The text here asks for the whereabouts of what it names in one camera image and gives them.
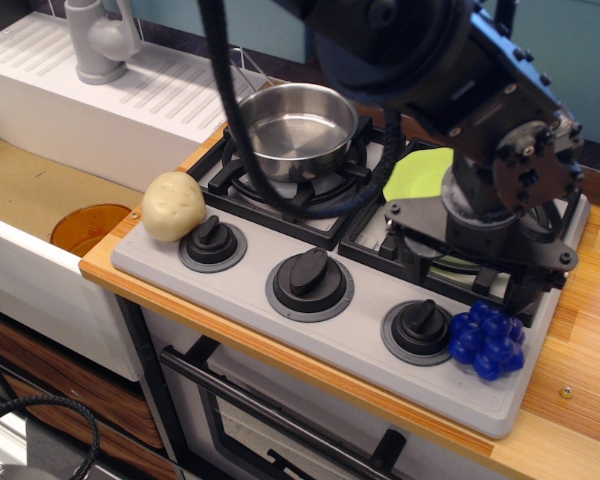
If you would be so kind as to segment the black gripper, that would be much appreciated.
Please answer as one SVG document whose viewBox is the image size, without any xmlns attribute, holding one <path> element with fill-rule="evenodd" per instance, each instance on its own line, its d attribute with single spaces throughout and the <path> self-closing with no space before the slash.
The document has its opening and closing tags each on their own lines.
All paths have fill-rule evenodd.
<svg viewBox="0 0 600 480">
<path fill-rule="evenodd" d="M 506 208 L 495 181 L 467 170 L 447 170 L 439 196 L 386 201 L 383 215 L 395 236 L 406 280 L 422 285 L 433 262 L 452 256 L 508 273 L 504 309 L 534 316 L 544 294 L 564 283 L 578 263 L 562 240 L 555 204 L 579 191 L 579 167 L 515 167 L 505 182 Z"/>
</svg>

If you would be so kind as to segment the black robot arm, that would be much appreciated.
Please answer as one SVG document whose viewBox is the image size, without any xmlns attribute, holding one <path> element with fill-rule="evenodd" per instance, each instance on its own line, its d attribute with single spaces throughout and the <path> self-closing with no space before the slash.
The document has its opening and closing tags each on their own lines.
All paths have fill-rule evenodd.
<svg viewBox="0 0 600 480">
<path fill-rule="evenodd" d="M 558 198 L 577 193 L 580 124 L 551 93 L 509 21 L 478 1 L 287 1 L 312 28 L 339 93 L 414 118 L 454 152 L 442 192 L 390 200 L 409 278 L 450 254 L 508 273 L 504 306 L 526 310 L 577 263 Z"/>
</svg>

